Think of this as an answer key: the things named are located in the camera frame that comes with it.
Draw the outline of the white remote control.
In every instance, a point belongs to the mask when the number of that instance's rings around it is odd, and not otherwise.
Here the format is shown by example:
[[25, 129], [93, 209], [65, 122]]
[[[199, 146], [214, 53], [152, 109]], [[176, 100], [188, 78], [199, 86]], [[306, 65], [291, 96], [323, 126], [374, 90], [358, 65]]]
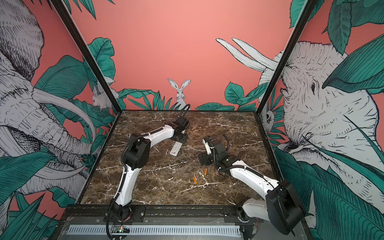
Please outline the white remote control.
[[173, 145], [173, 147], [172, 147], [172, 149], [171, 149], [171, 151], [170, 151], [170, 155], [176, 157], [176, 156], [178, 155], [178, 153], [179, 153], [179, 151], [180, 151], [182, 145], [183, 145], [183, 144], [180, 143], [180, 142], [175, 142], [174, 145]]

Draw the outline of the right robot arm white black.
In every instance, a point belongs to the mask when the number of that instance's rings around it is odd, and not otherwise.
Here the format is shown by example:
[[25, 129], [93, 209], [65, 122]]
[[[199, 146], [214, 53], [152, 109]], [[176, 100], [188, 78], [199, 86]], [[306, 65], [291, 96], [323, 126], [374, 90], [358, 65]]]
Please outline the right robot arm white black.
[[203, 139], [205, 153], [199, 154], [202, 166], [213, 164], [222, 176], [237, 179], [257, 192], [264, 202], [248, 199], [236, 205], [235, 215], [245, 224], [258, 220], [270, 222], [284, 235], [293, 232], [294, 227], [304, 218], [302, 202], [289, 181], [277, 181], [249, 167], [235, 155], [229, 155], [229, 147], [209, 137]]

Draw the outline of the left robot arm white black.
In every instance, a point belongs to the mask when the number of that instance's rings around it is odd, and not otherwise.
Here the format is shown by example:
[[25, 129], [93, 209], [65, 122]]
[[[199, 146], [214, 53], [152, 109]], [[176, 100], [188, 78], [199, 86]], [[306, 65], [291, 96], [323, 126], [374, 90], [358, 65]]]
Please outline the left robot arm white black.
[[133, 189], [141, 169], [148, 163], [151, 148], [170, 139], [182, 140], [189, 125], [185, 117], [178, 117], [174, 122], [143, 134], [132, 134], [121, 157], [124, 167], [118, 190], [106, 212], [106, 221], [110, 219], [125, 222], [132, 215], [131, 204]]

